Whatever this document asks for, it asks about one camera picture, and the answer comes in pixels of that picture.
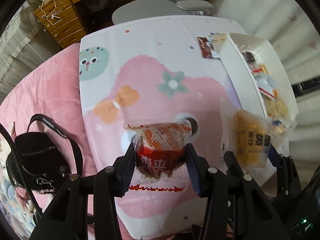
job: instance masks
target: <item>cartoon tabletop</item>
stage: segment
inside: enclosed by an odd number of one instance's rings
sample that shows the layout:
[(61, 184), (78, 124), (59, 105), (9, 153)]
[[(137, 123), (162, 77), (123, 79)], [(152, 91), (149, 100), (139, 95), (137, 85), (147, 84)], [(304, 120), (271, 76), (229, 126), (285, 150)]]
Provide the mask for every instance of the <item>cartoon tabletop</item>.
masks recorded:
[[(124, 129), (125, 120), (172, 118), (196, 122), (187, 142), (211, 166), (225, 169), (220, 105), (241, 106), (222, 62), (203, 58), (197, 37), (229, 32), (245, 34), (228, 19), (170, 16), (115, 25), (81, 40), (81, 106), (98, 171), (124, 155), (135, 136)], [(185, 165), (170, 179), (131, 184), (116, 199), (117, 213), (135, 239), (201, 224), (205, 205)]]

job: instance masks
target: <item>orange bow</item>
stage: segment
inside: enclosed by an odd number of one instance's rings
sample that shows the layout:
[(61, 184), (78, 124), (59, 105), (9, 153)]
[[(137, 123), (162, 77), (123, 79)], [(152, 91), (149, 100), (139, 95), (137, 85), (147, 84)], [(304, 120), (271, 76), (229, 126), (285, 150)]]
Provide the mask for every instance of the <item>orange bow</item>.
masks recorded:
[(125, 85), (119, 90), (115, 100), (105, 100), (98, 103), (94, 107), (93, 113), (95, 116), (99, 116), (104, 123), (111, 123), (116, 120), (121, 107), (133, 105), (138, 101), (139, 97), (137, 90)]

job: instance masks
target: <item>metal screw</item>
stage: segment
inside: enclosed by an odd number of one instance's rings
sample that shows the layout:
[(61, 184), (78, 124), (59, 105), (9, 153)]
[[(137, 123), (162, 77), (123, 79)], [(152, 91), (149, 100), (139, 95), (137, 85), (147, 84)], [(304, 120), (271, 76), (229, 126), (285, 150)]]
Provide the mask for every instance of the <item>metal screw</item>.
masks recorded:
[(217, 173), (217, 172), (218, 172), (217, 168), (215, 168), (215, 167), (209, 167), (209, 168), (208, 168), (208, 171), (209, 171), (210, 173)]
[(105, 171), (106, 173), (113, 172), (114, 170), (115, 170), (115, 168), (112, 167), (112, 166), (108, 166), (108, 167), (106, 167), (106, 168), (104, 169), (104, 171)]
[(251, 180), (252, 180), (252, 177), (251, 177), (251, 175), (249, 175), (249, 174), (244, 174), (244, 175), (243, 175), (243, 178), (244, 178), (246, 181), (251, 181)]
[(78, 174), (72, 174), (72, 175), (70, 175), (70, 179), (72, 180), (72, 181), (75, 181), (75, 180), (77, 180), (79, 178), (79, 175)]

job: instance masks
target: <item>gray chair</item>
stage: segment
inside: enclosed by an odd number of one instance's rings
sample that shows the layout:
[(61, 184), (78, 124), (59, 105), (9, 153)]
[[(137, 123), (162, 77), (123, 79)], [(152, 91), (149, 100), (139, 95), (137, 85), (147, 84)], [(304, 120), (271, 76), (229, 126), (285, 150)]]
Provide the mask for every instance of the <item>gray chair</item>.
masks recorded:
[(114, 24), (120, 24), (138, 19), (168, 16), (203, 14), (213, 8), (213, 5), (203, 0), (136, 0), (128, 3), (112, 14)]

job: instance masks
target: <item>bag strap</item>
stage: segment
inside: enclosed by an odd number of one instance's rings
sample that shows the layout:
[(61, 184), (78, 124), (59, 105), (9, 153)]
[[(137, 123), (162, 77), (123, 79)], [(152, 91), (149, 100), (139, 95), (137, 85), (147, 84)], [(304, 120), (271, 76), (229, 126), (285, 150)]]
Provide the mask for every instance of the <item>bag strap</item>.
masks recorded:
[(83, 159), (82, 159), (82, 153), (81, 153), (79, 145), (73, 139), (62, 134), (58, 130), (57, 125), (52, 120), (49, 121), (49, 117), (45, 116), (44, 114), (35, 114), (31, 117), (30, 123), (27, 128), (27, 132), (29, 132), (30, 125), (34, 121), (43, 122), (47, 127), (49, 127), (51, 130), (55, 131), (61, 137), (65, 138), (65, 139), (69, 139), (71, 147), (72, 147), (72, 151), (73, 151), (73, 156), (74, 156), (75, 162), (76, 162), (77, 174), (79, 174), (82, 177)]
[(22, 181), (23, 181), (23, 185), (24, 187), (26, 188), (26, 191), (27, 191), (27, 194), (28, 196), (30, 197), (31, 199), (31, 202), (34, 206), (34, 208), (36, 209), (36, 212), (38, 213), (38, 215), (41, 217), (42, 215), (42, 210), (41, 208), (39, 207), (38, 205), (38, 202), (36, 201), (35, 199), (35, 196), (33, 195), (33, 192), (31, 190), (31, 187), (29, 185), (29, 182), (25, 176), (25, 171), (23, 170), (23, 167), (22, 167), (22, 164), (21, 164), (21, 159), (20, 159), (20, 156), (18, 154), (18, 151), (17, 151), (17, 148), (10, 136), (10, 134), (7, 132), (7, 130), (2, 126), (2, 124), (0, 124), (0, 133), (2, 134), (2, 136), (4, 137), (4, 139), (8, 142), (10, 148), (11, 148), (11, 152), (13, 153), (13, 157), (14, 157), (14, 160), (17, 164), (17, 168), (18, 168), (18, 172), (22, 178)]

